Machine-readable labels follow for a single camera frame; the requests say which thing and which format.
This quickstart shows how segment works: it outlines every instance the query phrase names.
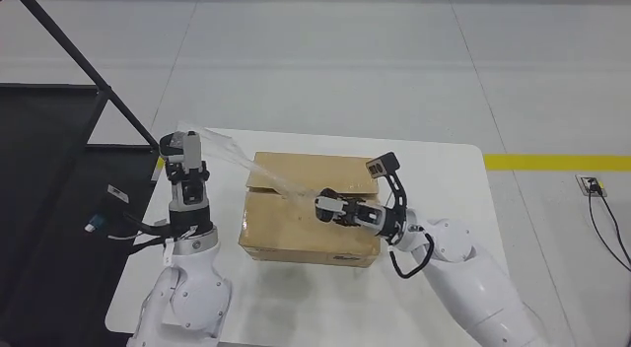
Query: white table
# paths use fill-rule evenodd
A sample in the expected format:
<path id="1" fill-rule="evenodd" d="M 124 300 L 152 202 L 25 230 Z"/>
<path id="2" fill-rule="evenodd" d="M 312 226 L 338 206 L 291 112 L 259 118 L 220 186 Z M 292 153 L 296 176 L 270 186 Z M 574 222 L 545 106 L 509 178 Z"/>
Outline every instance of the white table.
<path id="1" fill-rule="evenodd" d="M 180 130 L 187 127 L 180 125 Z M 506 270 L 506 258 L 479 149 L 470 145 L 213 129 L 232 136 L 251 158 L 257 151 L 377 157 L 394 151 L 408 203 L 428 218 L 463 219 Z M 219 228 L 218 271 L 232 280 L 224 342 L 263 346 L 475 346 L 452 320 L 422 274 L 399 279 L 385 247 L 368 269 L 259 262 L 238 245 L 248 171 L 206 157 L 211 217 Z M 389 189 L 380 180 L 380 199 Z M 168 217 L 164 174 L 145 222 Z M 411 255 L 401 253 L 411 269 Z M 133 333 L 142 301 L 162 271 L 162 248 L 131 256 L 107 312 L 109 330 Z M 171 315 L 167 321 L 173 321 Z"/>

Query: sticker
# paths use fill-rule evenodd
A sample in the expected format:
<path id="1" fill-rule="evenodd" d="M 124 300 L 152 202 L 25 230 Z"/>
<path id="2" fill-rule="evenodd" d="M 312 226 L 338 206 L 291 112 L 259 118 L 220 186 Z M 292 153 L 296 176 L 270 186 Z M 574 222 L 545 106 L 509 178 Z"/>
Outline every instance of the sticker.
<path id="1" fill-rule="evenodd" d="M 165 160 L 162 157 L 159 157 L 158 161 L 156 162 L 156 167 L 154 168 L 154 173 L 151 175 L 152 181 L 158 181 L 158 178 L 160 178 L 160 172 L 162 171 L 162 168 L 164 166 Z"/>
<path id="2" fill-rule="evenodd" d="M 165 252 L 162 255 L 162 263 L 167 267 L 171 267 L 174 264 L 174 248 L 175 241 L 172 238 L 165 240 Z"/>
<path id="3" fill-rule="evenodd" d="M 107 192 L 109 192 L 110 194 L 114 195 L 115 197 L 117 197 L 118 199 L 122 200 L 123 202 L 129 204 L 129 196 L 127 196 L 127 194 L 124 193 L 123 191 L 121 191 L 120 189 L 108 184 L 107 185 Z"/>

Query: electrical outlet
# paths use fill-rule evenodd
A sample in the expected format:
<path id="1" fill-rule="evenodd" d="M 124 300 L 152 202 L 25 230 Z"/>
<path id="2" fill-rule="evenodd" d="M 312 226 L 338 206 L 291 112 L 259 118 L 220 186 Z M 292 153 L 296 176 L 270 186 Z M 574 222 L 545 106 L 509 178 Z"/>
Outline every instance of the electrical outlet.
<path id="1" fill-rule="evenodd" d="M 590 185 L 592 185 L 590 183 L 590 180 L 592 178 L 595 178 L 596 182 L 598 183 L 598 185 L 600 185 L 600 189 L 602 189 L 602 196 L 607 196 L 607 191 L 604 189 L 604 184 L 602 183 L 602 180 L 600 180 L 598 177 L 593 176 L 593 175 L 577 174 L 576 175 L 576 182 L 581 187 L 581 192 L 583 192 L 583 195 L 590 196 Z M 598 197 L 600 195 L 598 195 L 597 192 L 592 192 L 592 196 Z"/>

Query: power cord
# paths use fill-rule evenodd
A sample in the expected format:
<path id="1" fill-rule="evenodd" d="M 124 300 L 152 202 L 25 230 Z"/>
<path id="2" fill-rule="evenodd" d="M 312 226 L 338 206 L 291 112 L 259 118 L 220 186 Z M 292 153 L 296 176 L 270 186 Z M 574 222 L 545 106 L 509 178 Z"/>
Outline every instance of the power cord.
<path id="1" fill-rule="evenodd" d="M 430 234 L 425 232 L 425 230 L 423 230 L 422 228 L 421 228 L 420 232 L 425 234 L 425 238 L 427 239 L 427 242 L 429 243 L 429 246 L 427 247 L 427 253 L 425 254 L 425 257 L 423 258 L 423 261 L 417 267 L 412 269 L 409 273 L 403 273 L 401 271 L 401 268 L 398 266 L 398 263 L 396 262 L 396 256 L 394 255 L 394 249 L 393 249 L 392 244 L 390 244 L 387 247 L 387 252 L 390 255 L 390 260 L 392 261 L 392 266 L 394 267 L 394 271 L 396 272 L 398 277 L 400 277 L 402 279 L 407 280 L 410 277 L 414 276 L 416 273 L 418 273 L 421 270 L 423 270 L 423 268 L 425 266 L 427 266 L 427 264 L 430 262 L 430 259 L 432 258 L 432 254 L 434 253 L 434 239 L 432 239 Z"/>
<path id="2" fill-rule="evenodd" d="M 609 207 L 609 204 L 607 203 L 607 200 L 602 195 L 602 188 L 600 188 L 600 185 L 598 184 L 596 179 L 595 178 L 590 179 L 589 183 L 590 183 L 590 191 L 588 193 L 588 200 L 589 200 L 589 203 L 590 203 L 590 217 L 592 218 L 592 225 L 594 225 L 594 229 L 596 230 L 596 233 L 598 234 L 598 237 L 600 238 L 600 241 L 605 246 L 607 251 L 609 251 L 611 256 L 613 256 L 615 258 L 615 260 L 617 260 L 627 271 L 631 272 L 631 257 L 629 256 L 629 253 L 627 252 L 627 248 L 625 247 L 624 243 L 622 242 L 622 237 L 620 236 L 620 227 L 618 226 L 618 220 L 616 220 L 615 216 L 613 215 L 613 212 L 611 211 L 611 208 Z M 629 265 L 627 265 L 624 262 L 622 262 L 622 260 L 618 257 L 618 255 L 616 255 L 611 250 L 611 248 L 609 247 L 609 244 L 606 243 L 606 241 L 604 240 L 604 238 L 600 234 L 600 231 L 598 230 L 598 227 L 596 226 L 596 221 L 594 220 L 594 211 L 592 210 L 592 193 L 597 193 L 598 196 L 600 197 L 600 199 L 602 199 L 602 202 L 604 203 L 604 206 L 607 208 L 607 211 L 609 212 L 609 216 L 611 217 L 611 220 L 613 220 L 613 225 L 615 227 L 615 234 L 616 234 L 616 238 L 618 240 L 618 244 L 620 245 L 620 248 L 622 248 L 622 252 L 624 253 L 624 256 L 627 259 L 627 262 L 629 263 Z"/>

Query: cardboard box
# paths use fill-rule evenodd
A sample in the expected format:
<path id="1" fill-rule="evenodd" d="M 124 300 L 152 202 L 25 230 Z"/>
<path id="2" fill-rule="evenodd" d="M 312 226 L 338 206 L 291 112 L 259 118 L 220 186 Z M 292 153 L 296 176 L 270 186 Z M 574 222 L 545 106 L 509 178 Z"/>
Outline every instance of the cardboard box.
<path id="1" fill-rule="evenodd" d="M 377 200 L 379 186 L 366 170 L 370 159 L 304 154 L 256 153 L 254 161 L 275 174 L 320 192 Z M 269 179 L 247 180 L 239 244 L 254 259 L 367 267 L 380 253 L 380 239 L 360 227 L 342 227 L 316 218 L 313 204 L 302 206 L 273 190 Z"/>

